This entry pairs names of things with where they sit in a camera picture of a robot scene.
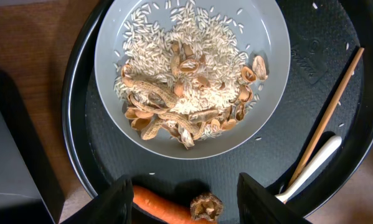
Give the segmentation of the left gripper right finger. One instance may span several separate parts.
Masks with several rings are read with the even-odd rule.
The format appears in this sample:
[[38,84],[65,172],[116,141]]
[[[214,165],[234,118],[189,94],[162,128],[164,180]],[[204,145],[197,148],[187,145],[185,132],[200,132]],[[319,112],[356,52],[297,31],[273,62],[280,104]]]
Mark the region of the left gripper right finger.
[[247,173],[239,173],[237,204],[241,224],[307,224]]

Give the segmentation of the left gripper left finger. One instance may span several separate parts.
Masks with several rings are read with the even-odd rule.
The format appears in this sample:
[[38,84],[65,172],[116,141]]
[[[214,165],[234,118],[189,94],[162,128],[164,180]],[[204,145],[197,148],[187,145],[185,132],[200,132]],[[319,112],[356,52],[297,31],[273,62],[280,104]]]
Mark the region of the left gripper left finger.
[[125,224],[131,223],[133,185],[122,175],[102,194],[64,221],[64,224]]

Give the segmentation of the wooden chopstick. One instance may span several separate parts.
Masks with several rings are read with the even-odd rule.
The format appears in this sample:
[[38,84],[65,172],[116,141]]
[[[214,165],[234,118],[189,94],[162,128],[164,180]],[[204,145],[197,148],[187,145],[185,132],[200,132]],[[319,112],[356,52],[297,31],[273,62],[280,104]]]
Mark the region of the wooden chopstick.
[[310,159],[321,135],[323,134],[324,132],[324,129],[325,127],[327,126],[327,124],[329,123],[329,120],[331,119],[333,113],[334,113],[334,110],[336,109],[337,105],[338,105],[338,102],[339,100],[341,99],[342,97],[342,94],[344,93],[344,90],[346,89],[347,87],[347,84],[349,83],[351,77],[352,77],[352,74],[354,73],[354,70],[359,62],[359,60],[361,59],[362,57],[362,54],[364,53],[364,48],[363,47],[359,47],[354,58],[352,59],[349,67],[347,68],[347,71],[345,72],[340,84],[338,85],[333,97],[331,98],[331,101],[330,103],[328,104],[327,108],[326,108],[326,111],[324,112],[319,124],[318,124],[318,127],[316,128],[304,154],[302,155],[289,183],[288,183],[288,186],[291,187],[291,185],[296,181],[296,179],[300,176],[300,174],[302,173],[303,169],[305,168],[305,166],[307,165],[308,163],[308,160]]

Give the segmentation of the white plastic fork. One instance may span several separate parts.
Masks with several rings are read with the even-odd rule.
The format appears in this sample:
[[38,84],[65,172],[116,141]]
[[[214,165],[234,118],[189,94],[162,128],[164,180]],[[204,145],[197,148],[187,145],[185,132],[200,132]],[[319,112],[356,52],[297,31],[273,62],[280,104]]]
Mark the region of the white plastic fork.
[[342,138],[333,136],[322,146],[315,154],[308,165],[302,170],[302,173],[282,194],[276,195],[276,198],[286,203],[291,196],[310,178],[310,176],[329,158],[341,145]]

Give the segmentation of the peanut shells and rice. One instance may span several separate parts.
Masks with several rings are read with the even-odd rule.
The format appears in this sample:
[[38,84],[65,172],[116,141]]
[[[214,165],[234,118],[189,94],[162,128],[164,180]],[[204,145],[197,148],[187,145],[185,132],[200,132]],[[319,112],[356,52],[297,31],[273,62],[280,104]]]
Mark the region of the peanut shells and rice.
[[258,101],[252,84],[268,78],[263,57],[248,58],[231,30],[235,21],[194,1],[171,7],[173,23],[148,21],[146,3],[125,22],[126,62],[117,67],[116,95],[125,101],[131,128],[148,141],[165,129],[190,148],[243,121]]

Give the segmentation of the orange carrot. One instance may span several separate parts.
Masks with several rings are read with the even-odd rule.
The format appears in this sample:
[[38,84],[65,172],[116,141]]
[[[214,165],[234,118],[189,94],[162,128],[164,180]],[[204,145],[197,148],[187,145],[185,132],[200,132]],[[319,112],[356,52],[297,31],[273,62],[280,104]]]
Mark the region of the orange carrot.
[[133,186],[133,203],[148,214],[169,224],[213,224],[207,220],[193,220],[189,208],[162,198],[152,191]]

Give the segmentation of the black rectangular tray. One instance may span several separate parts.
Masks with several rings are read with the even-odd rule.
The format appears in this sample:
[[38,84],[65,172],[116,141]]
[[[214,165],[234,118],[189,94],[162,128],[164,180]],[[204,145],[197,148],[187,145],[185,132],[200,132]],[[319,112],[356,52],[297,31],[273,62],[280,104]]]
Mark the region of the black rectangular tray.
[[0,69],[0,223],[58,223],[63,205],[16,84]]

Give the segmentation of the round black serving tray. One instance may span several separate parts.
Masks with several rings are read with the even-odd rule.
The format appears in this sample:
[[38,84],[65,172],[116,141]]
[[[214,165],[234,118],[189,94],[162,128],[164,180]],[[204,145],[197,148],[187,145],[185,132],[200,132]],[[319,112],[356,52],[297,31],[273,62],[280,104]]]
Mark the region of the round black serving tray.
[[187,205],[211,190],[224,203],[222,223],[237,223],[237,182],[245,172],[276,194],[286,187],[331,95],[359,47],[364,49],[327,125],[323,140],[342,146],[288,202],[303,217],[325,204],[353,175],[373,145],[373,1],[280,1],[291,40],[291,73],[276,111],[256,136],[225,154],[199,160],[165,158],[128,139],[98,96],[93,58],[110,7],[99,1],[82,27],[67,64],[62,126],[68,155],[92,197],[122,175]]

